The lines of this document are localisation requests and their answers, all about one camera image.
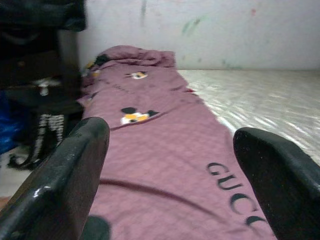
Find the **white wall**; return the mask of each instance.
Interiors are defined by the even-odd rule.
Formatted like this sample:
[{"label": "white wall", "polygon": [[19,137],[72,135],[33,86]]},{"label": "white wall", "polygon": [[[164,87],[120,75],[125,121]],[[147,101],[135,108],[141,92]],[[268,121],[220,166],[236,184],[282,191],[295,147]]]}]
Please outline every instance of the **white wall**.
[{"label": "white wall", "polygon": [[320,0],[87,0],[87,21],[80,66],[132,45],[180,69],[320,68]]}]

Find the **wall stain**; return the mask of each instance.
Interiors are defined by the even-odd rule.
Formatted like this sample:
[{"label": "wall stain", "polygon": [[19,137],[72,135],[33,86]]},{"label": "wall stain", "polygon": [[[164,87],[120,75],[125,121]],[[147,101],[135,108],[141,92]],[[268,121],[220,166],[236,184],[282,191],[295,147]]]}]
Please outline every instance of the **wall stain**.
[{"label": "wall stain", "polygon": [[146,12],[147,12],[147,2],[148,0],[142,0],[141,4],[141,15],[140,15],[140,25],[141,27],[145,26],[145,20],[146,20]]},{"label": "wall stain", "polygon": [[192,19],[190,21],[188,21],[182,28],[182,35],[183,36],[191,36],[195,29],[197,28],[197,26],[204,21],[205,19],[207,19],[207,16],[201,16],[201,17],[197,17],[196,19]]},{"label": "wall stain", "polygon": [[251,9],[251,16],[254,17],[256,16],[257,10],[255,8]]},{"label": "wall stain", "polygon": [[222,59],[221,64],[224,68],[229,69],[229,70],[242,70],[242,66],[240,65],[233,65],[229,62],[227,62],[225,59]]}]

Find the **pink blanket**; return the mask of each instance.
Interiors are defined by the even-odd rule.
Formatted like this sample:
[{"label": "pink blanket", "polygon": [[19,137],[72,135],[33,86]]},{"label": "pink blanket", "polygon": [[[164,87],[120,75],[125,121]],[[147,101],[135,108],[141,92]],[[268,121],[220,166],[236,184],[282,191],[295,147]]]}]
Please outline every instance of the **pink blanket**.
[{"label": "pink blanket", "polygon": [[90,212],[111,239],[276,239],[228,129],[188,90],[173,52],[112,47],[83,82],[83,117],[111,128]]}]

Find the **mattress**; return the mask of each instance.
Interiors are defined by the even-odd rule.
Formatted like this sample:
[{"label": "mattress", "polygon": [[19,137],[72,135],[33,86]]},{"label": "mattress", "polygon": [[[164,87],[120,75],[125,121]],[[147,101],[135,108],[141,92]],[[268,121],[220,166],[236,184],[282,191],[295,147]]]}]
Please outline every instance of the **mattress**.
[{"label": "mattress", "polygon": [[253,127],[278,134],[320,165],[320,71],[179,73],[232,133]]}]

